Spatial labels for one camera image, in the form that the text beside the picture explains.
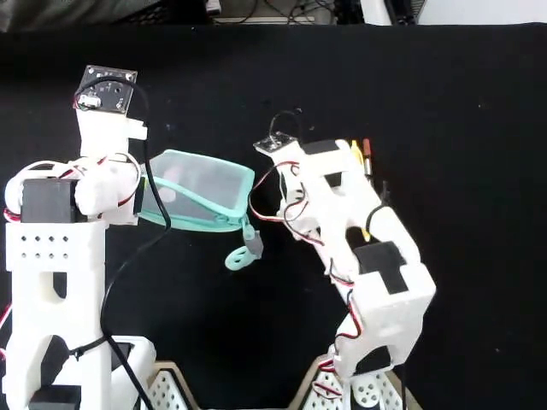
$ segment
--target red wire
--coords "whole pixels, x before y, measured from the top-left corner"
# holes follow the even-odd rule
[[[315,239],[313,237],[311,237],[310,235],[306,235],[304,233],[301,233],[299,231],[297,231],[296,229],[294,229],[290,224],[289,224],[289,221],[287,220],[287,211],[289,210],[289,208],[291,207],[294,207],[296,205],[298,205],[299,203],[302,203],[302,201],[305,199],[305,196],[302,198],[302,199],[299,199],[298,201],[296,202],[293,202],[293,203],[290,203],[289,205],[287,205],[285,207],[285,211],[283,211],[283,220],[285,222],[285,224],[287,225],[287,227],[289,228],[289,230],[293,233],[296,233],[299,237],[303,237],[304,239],[306,239],[307,241],[310,241],[310,242],[313,242],[313,243],[317,243],[318,245],[321,245],[321,246],[325,246],[325,244],[320,241],[319,239]]]
[[[347,339],[353,340],[353,339],[357,339],[362,334],[361,324],[359,323],[359,320],[356,317],[356,313],[351,302],[348,303],[348,309],[350,310],[350,316],[353,319],[353,323],[356,326],[357,334],[351,335],[350,333],[339,333],[338,335],[336,335],[334,337],[334,348],[337,352],[338,352],[338,348],[336,347],[336,339],[338,339],[339,337],[345,337]]]
[[[6,217],[9,219],[9,220],[12,220],[14,222],[20,222],[21,221],[21,216],[19,214],[14,214],[13,212],[11,212],[9,209],[5,208],[3,210],[3,214],[6,215]]]
[[[331,366],[333,363],[334,363],[333,359],[323,361],[322,363],[319,364],[319,368],[321,369],[323,366]]]
[[[105,160],[106,160],[106,156],[104,156],[103,158],[101,158],[101,159],[97,162],[97,165],[101,165]],[[59,177],[59,179],[65,178],[65,177],[67,177],[68,175],[70,175],[70,174],[73,173],[73,172],[74,172],[73,169],[68,169],[67,171],[65,171],[64,173],[61,174],[61,176]]]
[[[296,162],[296,161],[282,161],[280,162],[279,164],[275,164],[273,165],[270,169],[268,169],[266,171],[266,173],[264,175],[261,176],[261,178],[256,182],[256,184],[251,188],[250,190],[250,194],[249,194],[249,208],[251,210],[251,212],[259,219],[259,220],[266,220],[268,222],[283,222],[283,220],[281,218],[278,218],[278,217],[275,217],[275,216],[271,216],[271,217],[268,217],[268,216],[263,216],[262,214],[259,214],[255,208],[253,207],[253,204],[252,204],[252,201],[250,200],[252,194],[253,194],[253,191],[258,188],[260,185],[262,185],[262,183],[266,180],[266,178],[268,177],[268,175],[270,173],[272,173],[275,169],[277,169],[278,167],[281,167],[283,165],[291,165],[291,168],[292,167],[297,167],[299,164],[299,162]]]
[[[0,317],[0,330],[5,325],[5,320],[9,314],[9,309],[11,308],[11,303],[8,303],[8,306],[3,310],[2,317]]]
[[[335,389],[331,389],[330,387],[327,387],[324,384],[321,384],[321,383],[318,383],[318,382],[313,382],[312,384],[313,384],[314,387],[319,387],[320,389],[325,390],[327,393],[335,395],[335,397],[327,397],[327,396],[322,395],[321,393],[319,393],[317,390],[314,389],[315,393],[317,393],[318,395],[321,395],[322,397],[325,397],[328,400],[336,399],[337,397],[340,397],[342,395],[342,393],[340,393],[339,391],[336,391]]]
[[[334,267],[334,259],[331,258],[331,267],[329,268],[329,272],[328,272],[329,276],[331,278],[333,278],[335,281],[337,281],[338,283],[343,284],[344,286],[353,287],[355,282],[353,282],[352,280],[344,280],[344,279],[339,278],[338,276],[336,276],[334,273],[332,273],[332,268],[333,267]]]

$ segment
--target white 3d-printed robot arm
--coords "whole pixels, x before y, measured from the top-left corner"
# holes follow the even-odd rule
[[[414,240],[395,212],[381,206],[348,143],[301,146],[276,133],[255,147],[274,164],[291,164],[277,167],[286,186],[278,216],[295,239],[314,245],[325,274],[355,314],[345,318],[329,350],[336,373],[348,379],[404,363],[435,285]],[[352,226],[367,227],[380,243],[352,249],[346,240]],[[375,350],[389,355],[374,359]]]
[[[104,75],[136,77],[135,72],[89,66],[82,81]],[[81,158],[68,164],[31,164],[9,181],[4,193],[13,321],[3,393],[11,410],[27,408],[40,390],[40,364],[52,336],[61,337],[69,349],[101,340],[105,230],[138,220],[134,194],[141,171],[128,153],[128,139],[146,139],[147,129],[126,117],[132,89],[105,81],[88,87],[85,95],[104,110],[76,107]],[[43,165],[52,168],[35,169]],[[53,288],[54,272],[66,274],[65,297]],[[114,338],[133,346],[127,362],[145,384],[156,358],[153,344],[143,337]],[[119,366],[112,371],[110,362],[109,345],[99,343],[78,360],[71,357],[54,385],[79,386],[81,410],[130,410],[137,391],[126,370]]]

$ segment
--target black cable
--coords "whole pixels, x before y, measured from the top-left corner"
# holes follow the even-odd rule
[[[278,9],[277,7],[275,7],[273,4],[271,4],[269,2],[269,0],[262,0],[264,2],[264,4],[266,4],[269,8],[271,8],[273,11],[275,11],[276,13],[278,13],[279,15],[285,17],[287,19],[287,24],[290,24],[291,21],[293,21],[294,23],[296,24],[300,24],[298,23],[297,21],[294,20],[294,18],[291,17],[290,14],[286,15],[285,13],[283,13],[280,9]]]
[[[248,19],[250,19],[253,15],[255,15],[256,9],[257,9],[257,8],[258,8],[258,0],[255,0],[255,2],[253,3],[252,7],[250,8],[249,13],[248,13],[243,19],[241,19],[240,21],[234,21],[234,22],[226,22],[226,23],[224,23],[224,22],[215,20],[215,23],[216,23],[216,24],[224,24],[224,25],[243,24],[243,23],[245,23]]]
[[[345,284],[346,286],[352,286],[353,284],[355,284],[353,282],[353,280],[345,280],[345,279],[342,279],[340,278],[339,276],[335,275],[334,273],[332,273],[332,269],[334,268],[334,259],[331,258],[331,267],[329,267],[329,270],[328,270],[328,274],[334,278],[334,280],[337,280],[339,283],[341,284]]]
[[[101,315],[100,315],[100,323],[101,323],[101,330],[103,331],[104,337],[106,338],[106,341],[114,350],[115,355],[118,357],[118,360],[120,361],[121,365],[126,369],[127,376],[131,379],[133,386],[135,386],[135,389],[137,389],[138,396],[142,401],[144,401],[144,404],[149,410],[154,410],[152,407],[152,402],[150,401],[150,398],[148,395],[144,392],[143,386],[138,381],[137,376],[135,375],[134,371],[132,370],[131,366],[129,366],[129,362],[127,361],[124,354],[121,352],[120,347],[118,346],[118,343],[115,342],[115,340],[112,338],[112,331],[109,330],[109,328],[105,324],[105,316],[106,316],[106,306],[107,301],[110,296],[110,292],[114,286],[114,283],[117,279],[120,278],[121,274],[125,271],[125,269],[131,265],[137,258],[143,254],[144,252],[150,250],[153,246],[158,244],[171,230],[171,218],[169,217],[169,213],[167,209],[165,208],[165,205],[163,204],[163,201],[160,197],[159,192],[157,191],[156,182],[154,181],[154,176],[152,174],[152,169],[150,166],[150,157],[148,154],[148,141],[143,141],[143,155],[144,155],[144,167],[146,169],[146,174],[148,175],[148,181],[150,184],[150,189],[152,190],[152,195],[154,196],[154,199],[156,200],[157,206],[160,209],[160,212],[162,213],[162,217],[165,220],[165,229],[163,232],[152,238],[149,242],[144,243],[140,245],[134,254],[132,254],[125,262],[121,264],[121,266],[118,268],[116,273],[114,274],[114,277],[112,277],[112,280],[110,281],[109,286],[107,287],[106,291],[104,292],[104,299],[103,299],[103,305],[101,306]]]
[[[399,367],[399,378],[401,379],[401,402],[403,410],[407,410],[407,371],[404,363]]]
[[[268,136],[269,137],[273,136],[275,121],[277,121],[278,118],[281,115],[290,115],[294,119],[294,121],[297,123],[297,126],[298,126],[298,139],[300,139],[302,141],[302,136],[303,136],[302,122],[300,121],[300,118],[298,118],[297,113],[295,113],[294,111],[289,111],[288,109],[284,109],[282,111],[279,111],[276,115],[273,116],[272,120],[270,121],[270,127],[268,129]]]
[[[313,7],[312,9],[306,9],[308,6],[311,6],[312,4],[316,4],[316,6]],[[319,10],[319,9],[326,9],[331,13],[331,19],[329,21],[329,24],[332,24],[332,22],[334,21],[334,10],[332,10],[329,7],[329,6],[332,6],[332,5],[334,5],[334,2],[332,2],[332,3],[323,3],[323,2],[320,2],[319,0],[312,0],[312,1],[307,1],[307,2],[301,3],[301,0],[297,0],[295,2],[294,6],[292,6],[292,9],[291,9],[291,12],[289,13],[289,16],[293,20],[296,19],[297,17],[304,16],[306,18],[306,20],[308,20],[310,23],[315,23],[314,21],[311,21],[310,19],[308,19],[308,14],[311,13],[312,11],[316,11],[316,10]]]
[[[101,84],[101,83],[107,83],[109,81],[112,81],[113,83],[115,82],[115,83],[129,85],[131,88],[133,88],[139,94],[139,96],[143,99],[143,104],[144,104],[143,126],[148,126],[149,121],[150,121],[150,102],[148,100],[148,95],[146,94],[146,91],[140,85],[136,85],[132,81],[130,81],[128,79],[125,79],[123,77],[116,77],[115,75],[104,75],[103,77],[97,77],[95,79],[92,79],[92,80],[88,81],[87,83],[81,85],[78,88],[78,90],[76,90],[76,92],[74,93],[74,104],[76,104],[76,106],[79,109],[84,109],[84,110],[93,109],[93,108],[81,106],[78,103],[79,95],[81,93],[83,93],[85,90],[87,90],[88,88],[91,88],[94,85]]]
[[[140,87],[139,85],[136,85],[133,82],[131,82],[127,79],[124,79],[124,78],[115,77],[115,76],[106,76],[105,75],[103,77],[98,77],[96,79],[93,79],[93,80],[89,81],[88,83],[85,83],[84,85],[82,85],[74,93],[74,103],[76,103],[76,105],[79,108],[79,104],[78,104],[79,94],[81,94],[87,88],[90,88],[90,87],[92,87],[94,85],[97,85],[99,83],[108,82],[108,81],[113,81],[113,82],[118,82],[118,83],[129,85],[143,98],[144,108],[145,108],[145,117],[144,117],[144,121],[143,121],[143,126],[148,126],[149,116],[150,116],[150,104],[149,104],[149,100],[148,100],[148,96],[146,94],[146,91],[144,91],[144,89],[142,87]],[[148,410],[154,410],[154,407],[152,406],[152,402],[150,401],[150,398],[148,397],[148,395],[144,391],[144,388],[143,388],[142,384],[138,381],[137,376],[135,375],[135,372],[133,371],[133,369],[129,365],[129,362],[127,361],[127,358],[125,357],[125,355],[121,351],[120,347],[118,346],[118,343],[116,343],[115,340],[112,338],[112,331],[106,326],[106,323],[105,323],[106,306],[107,306],[107,302],[108,302],[108,299],[109,299],[109,296],[110,296],[110,292],[111,292],[111,290],[114,286],[115,281],[121,277],[122,273],[126,270],[126,268],[129,265],[131,265],[135,260],[137,260],[137,258],[141,254],[143,254],[147,250],[150,250],[153,246],[158,244],[171,230],[171,218],[169,217],[169,213],[168,213],[167,209],[165,208],[165,205],[163,204],[162,198],[160,197],[160,194],[157,190],[156,182],[154,181],[154,175],[152,173],[152,167],[150,165],[150,155],[149,155],[149,152],[148,152],[148,141],[146,139],[143,141],[143,157],[144,157],[144,168],[146,169],[146,174],[148,175],[148,182],[149,182],[149,185],[150,185],[150,189],[152,190],[152,195],[153,195],[154,199],[156,200],[156,203],[157,203],[158,208],[160,209],[160,212],[162,213],[162,217],[165,220],[165,229],[163,230],[163,232],[160,235],[154,237],[149,242],[140,245],[137,248],[137,250],[135,251],[135,253],[133,253],[118,268],[118,270],[114,274],[114,277],[112,277],[112,279],[110,281],[110,284],[108,285],[107,289],[104,292],[103,305],[101,306],[101,312],[100,312],[100,326],[101,326],[101,331],[103,332],[104,340],[110,345],[110,347],[114,351],[115,355],[118,357],[118,360],[120,361],[121,365],[126,370],[127,376],[131,379],[131,382],[132,382],[133,386],[135,387],[135,389],[138,392],[138,397],[140,398],[140,400],[142,400],[144,402],[144,404],[145,404],[146,408],[148,408]]]

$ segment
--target white plastic part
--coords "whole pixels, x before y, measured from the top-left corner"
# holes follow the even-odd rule
[[[522,24],[547,22],[545,0],[426,0],[419,24]]]
[[[81,156],[101,157],[104,153],[129,149],[129,138],[145,140],[147,128],[142,121],[130,120],[124,114],[76,109],[82,138]]]
[[[132,345],[127,361],[135,372],[138,381],[143,385],[144,390],[147,390],[146,380],[152,374],[154,361],[156,360],[154,345],[145,337],[114,336],[113,338],[117,343],[130,343]],[[54,384],[80,385],[81,380],[82,376],[79,371],[78,361],[71,356],[57,375]],[[133,409],[138,393],[122,366],[112,372],[110,394],[111,410]]]
[[[104,295],[102,221],[7,224],[6,267],[12,272],[12,336],[3,391],[11,410],[23,410],[40,387],[40,364],[53,335],[69,349],[97,340]],[[53,272],[67,273],[67,296],[53,289]],[[110,352],[105,343],[84,354],[78,368],[81,410],[110,410]]]
[[[384,0],[361,0],[362,16],[365,23],[375,26],[391,26]]]
[[[165,370],[157,373],[156,379],[148,390],[148,397],[155,410],[189,410],[173,375]],[[140,408],[146,410],[143,402]]]
[[[331,373],[318,372],[314,382],[342,391],[342,385]],[[351,378],[350,386],[353,400],[360,407],[377,408],[379,405],[382,410],[403,410],[401,397],[383,372],[354,376]],[[310,388],[307,396],[303,398],[302,410],[342,410],[346,404],[350,404],[350,401],[342,398],[328,400]]]
[[[287,187],[287,202],[301,196],[304,188],[305,200],[294,206],[293,213],[302,215],[290,222],[291,226],[311,237],[320,239],[324,245],[314,244],[315,249],[329,273],[331,260],[333,273],[355,282],[351,300],[363,328],[356,339],[340,337],[337,340],[338,355],[330,355],[342,379],[351,377],[357,363],[372,350],[387,346],[391,364],[384,370],[404,363],[421,333],[423,315],[435,293],[435,284],[426,267],[421,263],[420,252],[395,212],[389,208],[378,210],[370,221],[369,230],[381,242],[392,241],[397,246],[406,265],[401,266],[408,291],[389,294],[378,272],[360,275],[360,263],[346,240],[346,230],[352,226],[364,228],[368,215],[381,204],[381,200],[364,175],[364,168],[353,156],[344,140],[335,142],[338,149],[306,155],[297,141],[274,151],[274,164],[295,161],[297,169],[278,167]],[[341,173],[341,185],[332,188],[325,176]],[[278,215],[283,215],[287,206],[281,200]],[[343,300],[350,287],[335,283]],[[348,314],[337,333],[356,334],[356,327]]]
[[[351,391],[356,403],[365,408],[373,408],[381,401],[376,378],[371,375],[351,378]]]
[[[131,162],[105,161],[100,166],[94,166],[85,172],[85,176],[76,185],[74,197],[79,211],[88,216],[107,214],[106,220],[116,224],[113,217],[117,215],[123,225],[128,220],[134,220],[131,198],[127,207],[128,214],[118,208],[120,201],[128,198],[135,187],[140,168],[136,168]]]
[[[109,168],[94,167],[76,184],[74,198],[83,215],[98,215],[118,208],[118,180]]]

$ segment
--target perforated metal base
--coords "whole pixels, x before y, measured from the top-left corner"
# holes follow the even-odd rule
[[[148,390],[155,410],[189,410],[185,396],[169,371],[159,371],[154,383]],[[141,403],[141,410],[146,406]]]
[[[342,392],[339,381],[331,374],[318,372],[315,382],[329,389]],[[401,397],[385,373],[375,376],[357,376],[351,382],[352,408],[374,410],[403,410]],[[148,391],[155,410],[191,410],[183,391],[180,390],[173,374],[167,370],[160,370]],[[342,410],[341,398],[332,400],[321,397],[311,387],[302,401],[300,410]],[[146,406],[141,403],[141,410]]]
[[[342,392],[342,386],[331,373],[318,372],[314,381],[327,388]],[[366,409],[403,410],[401,397],[384,373],[353,378],[351,390],[353,408],[357,405]],[[340,398],[326,399],[311,388],[302,405],[302,410],[342,410],[342,408],[343,403]]]

